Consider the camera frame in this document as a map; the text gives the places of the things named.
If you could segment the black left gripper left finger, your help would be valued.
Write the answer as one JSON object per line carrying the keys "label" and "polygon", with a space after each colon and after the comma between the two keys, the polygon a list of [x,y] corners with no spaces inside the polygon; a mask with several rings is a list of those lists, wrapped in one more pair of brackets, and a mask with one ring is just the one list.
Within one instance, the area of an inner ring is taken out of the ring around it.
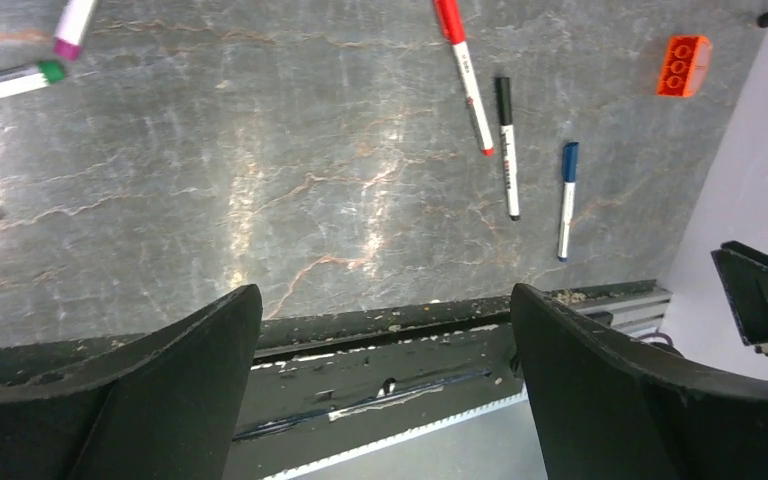
{"label": "black left gripper left finger", "polygon": [[254,285],[120,343],[0,348],[0,479],[218,479],[262,319]]}

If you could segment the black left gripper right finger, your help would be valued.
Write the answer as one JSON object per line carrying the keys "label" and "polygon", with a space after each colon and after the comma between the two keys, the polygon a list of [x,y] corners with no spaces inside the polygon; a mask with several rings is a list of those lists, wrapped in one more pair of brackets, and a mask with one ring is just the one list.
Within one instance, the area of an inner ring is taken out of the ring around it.
{"label": "black left gripper right finger", "polygon": [[525,284],[511,323],[552,479],[768,479],[768,381],[606,328]]}

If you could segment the green whiteboard marker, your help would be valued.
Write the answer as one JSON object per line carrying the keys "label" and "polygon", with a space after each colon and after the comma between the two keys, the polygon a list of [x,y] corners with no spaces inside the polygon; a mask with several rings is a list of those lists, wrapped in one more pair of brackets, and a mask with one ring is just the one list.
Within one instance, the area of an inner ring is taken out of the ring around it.
{"label": "green whiteboard marker", "polygon": [[0,99],[39,90],[64,80],[60,62],[44,60],[0,71]]}

